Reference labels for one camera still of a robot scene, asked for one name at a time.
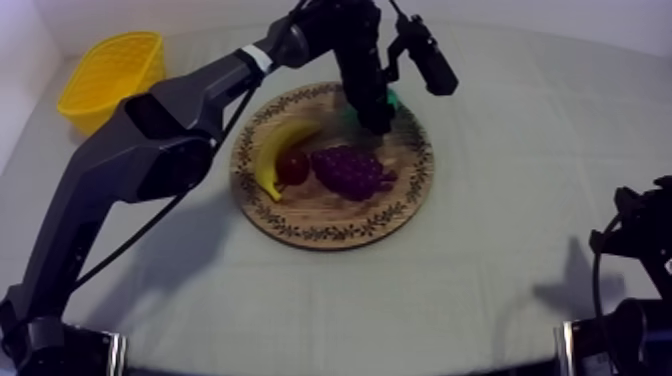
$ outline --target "white wall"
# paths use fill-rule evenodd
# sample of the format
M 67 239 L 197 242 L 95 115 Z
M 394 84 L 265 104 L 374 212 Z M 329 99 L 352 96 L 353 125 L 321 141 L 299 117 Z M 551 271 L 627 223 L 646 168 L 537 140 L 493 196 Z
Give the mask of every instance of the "white wall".
M 0 173 L 61 61 L 32 0 L 0 0 Z
M 81 54 L 130 29 L 166 34 L 264 24 L 296 0 L 36 0 L 61 49 Z M 426 19 L 473 21 L 543 31 L 672 55 L 672 0 L 398 0 Z M 386 0 L 377 0 L 384 14 Z

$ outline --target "cable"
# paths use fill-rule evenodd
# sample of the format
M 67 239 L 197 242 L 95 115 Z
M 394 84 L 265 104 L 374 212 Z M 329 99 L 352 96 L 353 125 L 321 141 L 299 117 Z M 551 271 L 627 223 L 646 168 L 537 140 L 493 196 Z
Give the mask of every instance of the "cable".
M 609 222 L 603 233 L 605 239 L 611 235 L 611 233 L 614 231 L 614 228 L 620 222 L 620 220 L 621 216 L 619 214 L 616 214 L 616 216 L 611 220 L 611 222 Z M 616 351 L 614 350 L 614 347 L 611 341 L 609 340 L 609 331 L 607 330 L 607 323 L 604 318 L 604 312 L 602 311 L 602 297 L 600 294 L 600 264 L 602 261 L 602 246 L 600 246 L 599 249 L 595 249 L 594 251 L 595 251 L 595 258 L 593 259 L 592 288 L 593 288 L 593 306 L 595 308 L 595 320 L 597 321 L 597 325 L 599 326 L 600 332 L 602 333 L 602 338 L 604 339 L 604 343 L 607 347 L 607 354 L 609 355 L 609 358 L 616 366 L 616 369 L 618 370 L 619 374 L 622 376 L 627 376 L 625 369 L 618 360 Z
M 392 4 L 392 7 L 394 10 L 397 12 L 399 16 L 405 16 L 404 12 L 401 11 L 401 8 L 399 8 L 399 5 L 397 4 L 396 1 L 390 0 L 390 4 Z
M 278 38 L 275 40 L 275 43 L 273 44 L 273 47 L 271 48 L 271 56 L 273 56 L 280 46 L 282 45 L 282 42 L 284 39 L 287 37 L 289 34 L 289 31 L 291 29 L 292 24 L 294 23 L 294 19 L 296 18 L 296 14 L 298 11 L 300 11 L 303 6 L 308 2 L 309 0 L 300 0 L 296 6 L 292 9 L 291 12 L 289 12 L 289 15 L 287 16 L 287 22 L 283 25 L 283 29 L 278 34 Z M 219 149 L 222 147 L 224 141 L 226 138 L 229 136 L 231 133 L 231 130 L 233 130 L 233 126 L 238 122 L 240 116 L 242 115 L 243 111 L 247 107 L 247 105 L 250 103 L 250 100 L 252 99 L 252 96 L 254 96 L 254 93 L 257 91 L 257 88 L 261 85 L 263 82 L 263 78 L 261 78 L 256 84 L 250 88 L 243 99 L 241 100 L 240 104 L 234 111 L 233 115 L 231 116 L 231 119 L 228 121 L 224 129 L 222 130 L 221 133 L 221 141 L 218 142 L 214 148 L 213 148 L 213 154 L 217 154 Z M 119 248 L 114 250 L 114 252 L 110 253 L 107 257 L 105 257 L 101 262 L 96 264 L 93 268 L 91 268 L 88 272 L 86 272 L 82 277 L 77 279 L 73 286 L 65 293 L 66 296 L 72 295 L 75 291 L 77 291 L 80 287 L 82 287 L 85 283 L 89 282 L 93 277 L 98 275 L 103 269 L 108 267 L 111 263 L 113 263 L 116 259 L 118 259 L 121 255 L 123 255 L 126 251 L 128 251 L 138 240 L 140 240 L 147 232 L 149 232 L 154 226 L 156 226 L 166 215 L 168 215 L 184 198 L 187 196 L 187 192 L 179 194 L 175 196 L 166 206 L 163 207 L 154 217 L 152 217 L 147 223 L 145 223 L 138 231 L 135 232 L 128 240 L 126 240 L 124 243 L 122 243 Z M 2 350 L 6 354 L 10 354 L 8 351 L 8 346 L 7 346 L 7 340 L 8 338 L 11 338 L 16 332 L 30 323 L 35 317 L 32 316 L 26 316 L 22 320 L 20 320 L 18 323 L 16 323 L 12 329 L 10 329 L 6 334 L 3 335 L 2 341 L 0 341 L 0 347 L 2 347 Z

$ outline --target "wooden plate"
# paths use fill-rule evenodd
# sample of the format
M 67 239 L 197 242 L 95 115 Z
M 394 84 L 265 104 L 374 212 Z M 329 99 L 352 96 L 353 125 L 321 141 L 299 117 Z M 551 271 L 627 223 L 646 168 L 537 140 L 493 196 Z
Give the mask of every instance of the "wooden plate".
M 344 250 L 384 238 L 420 208 L 431 186 L 434 157 L 413 114 L 400 105 L 393 131 L 380 139 L 363 131 L 347 108 L 340 83 L 308 85 L 267 103 L 240 132 L 231 158 L 232 192 L 247 218 L 267 235 L 300 248 Z M 254 164 L 269 132 L 293 118 L 324 124 L 316 138 L 302 145 L 306 152 L 341 144 L 375 148 L 385 171 L 399 176 L 394 188 L 353 202 L 327 190 L 311 172 L 306 183 L 286 187 L 282 200 L 273 202 L 257 186 Z

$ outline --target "table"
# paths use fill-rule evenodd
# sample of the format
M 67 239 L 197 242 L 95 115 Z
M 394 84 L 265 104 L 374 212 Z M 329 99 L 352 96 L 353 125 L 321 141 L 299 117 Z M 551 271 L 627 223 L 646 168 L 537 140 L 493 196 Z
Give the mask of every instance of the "table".
M 78 291 L 65 319 L 130 338 L 132 365 L 198 375 L 445 375 L 554 354 L 552 328 L 592 315 L 587 238 L 613 191 L 672 172 L 669 60 L 551 35 L 430 23 L 461 86 L 435 98 L 407 58 L 394 85 L 425 125 L 436 174 L 418 215 L 338 254 L 276 243 L 229 191 L 233 138 L 173 214 Z M 166 39 L 171 74 L 265 27 Z M 394 35 L 381 28 L 381 46 Z M 81 143 L 56 102 L 58 72 L 0 178 L 0 287 L 20 280 L 67 161 Z M 270 76 L 242 119 L 303 84 L 337 80 L 332 54 Z M 231 107 L 225 113 L 232 112 Z M 101 260 L 164 204 L 116 205 Z M 607 257 L 607 308 L 656 297 L 641 266 Z

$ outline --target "grape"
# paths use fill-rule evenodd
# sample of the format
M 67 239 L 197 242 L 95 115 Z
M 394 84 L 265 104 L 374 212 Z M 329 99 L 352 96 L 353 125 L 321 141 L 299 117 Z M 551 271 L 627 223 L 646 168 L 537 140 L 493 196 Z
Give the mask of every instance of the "grape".
M 368 200 L 389 192 L 397 181 L 394 171 L 383 173 L 375 154 L 340 145 L 310 155 L 315 177 L 330 191 L 352 201 Z

